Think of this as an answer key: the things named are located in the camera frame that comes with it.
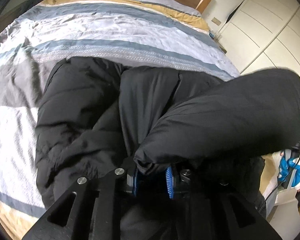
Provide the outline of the blue-gloved right hand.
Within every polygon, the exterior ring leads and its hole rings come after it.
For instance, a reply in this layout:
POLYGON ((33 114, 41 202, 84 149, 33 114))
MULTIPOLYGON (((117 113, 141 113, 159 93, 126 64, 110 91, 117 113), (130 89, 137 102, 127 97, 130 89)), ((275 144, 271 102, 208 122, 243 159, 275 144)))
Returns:
POLYGON ((296 187, 300 184, 300 157, 298 153, 290 149, 282 152, 279 163, 279 184, 284 188, 296 187))

